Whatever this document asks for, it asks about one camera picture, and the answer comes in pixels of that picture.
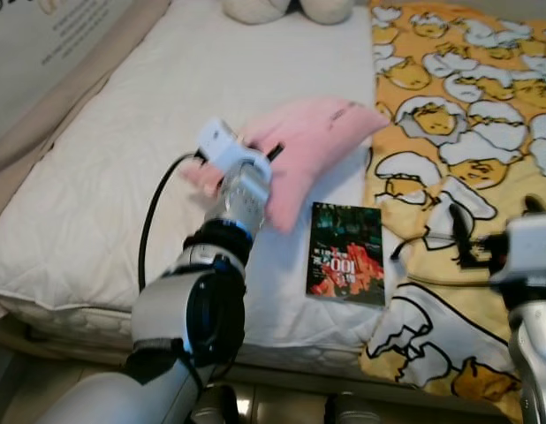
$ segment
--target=pink pillow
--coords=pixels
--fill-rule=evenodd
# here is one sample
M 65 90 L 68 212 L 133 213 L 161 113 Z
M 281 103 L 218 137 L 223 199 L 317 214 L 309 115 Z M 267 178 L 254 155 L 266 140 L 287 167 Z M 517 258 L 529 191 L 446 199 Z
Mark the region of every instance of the pink pillow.
M 244 143 L 267 154 L 279 143 L 284 150 L 272 162 L 269 223 L 288 233 L 314 182 L 389 120 L 349 100 L 324 97 L 291 102 L 259 117 L 240 134 Z M 207 195 L 217 193 L 224 176 L 210 164 L 189 163 L 181 174 Z

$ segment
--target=white sheet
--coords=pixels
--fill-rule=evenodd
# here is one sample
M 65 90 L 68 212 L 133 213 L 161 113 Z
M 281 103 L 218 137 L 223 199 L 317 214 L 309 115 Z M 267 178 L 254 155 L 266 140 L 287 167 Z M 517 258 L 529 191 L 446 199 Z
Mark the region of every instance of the white sheet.
M 0 294 L 48 309 L 129 310 L 137 297 L 140 228 L 170 162 L 194 150 L 209 117 L 234 128 L 281 102 L 339 95 L 372 104 L 368 13 L 320 26 L 299 14 L 263 26 L 227 19 L 217 0 L 176 0 L 114 72 L 0 218 Z M 265 229 L 247 269 L 246 342 L 357 349 L 377 310 L 306 299 L 312 201 L 359 205 L 366 149 L 315 187 L 296 230 Z M 148 245 L 155 278 L 208 204 L 174 180 Z

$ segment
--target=cartoon print blanket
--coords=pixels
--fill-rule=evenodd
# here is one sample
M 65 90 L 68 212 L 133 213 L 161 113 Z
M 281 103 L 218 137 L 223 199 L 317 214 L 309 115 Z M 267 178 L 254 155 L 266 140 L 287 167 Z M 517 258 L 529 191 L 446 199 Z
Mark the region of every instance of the cartoon print blanket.
M 546 205 L 546 22 L 450 4 L 372 4 L 377 108 L 365 206 L 409 246 L 407 278 L 369 340 L 369 375 L 485 399 L 520 420 L 502 298 L 460 271 L 449 206 L 472 238 L 499 232 L 532 194 Z

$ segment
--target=white plush toy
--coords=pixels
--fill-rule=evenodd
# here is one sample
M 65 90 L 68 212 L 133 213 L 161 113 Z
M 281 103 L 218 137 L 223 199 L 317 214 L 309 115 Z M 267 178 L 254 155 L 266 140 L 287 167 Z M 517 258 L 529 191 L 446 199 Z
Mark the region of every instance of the white plush toy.
M 282 18 L 297 0 L 223 0 L 224 13 L 249 25 L 265 24 Z M 354 0 L 300 0 L 311 20 L 319 24 L 338 24 L 350 17 Z

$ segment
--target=book cover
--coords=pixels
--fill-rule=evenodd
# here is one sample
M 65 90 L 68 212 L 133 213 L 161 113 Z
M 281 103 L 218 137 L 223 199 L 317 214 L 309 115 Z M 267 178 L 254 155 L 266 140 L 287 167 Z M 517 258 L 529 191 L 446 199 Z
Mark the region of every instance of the book cover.
M 313 205 L 307 294 L 384 306 L 381 211 Z

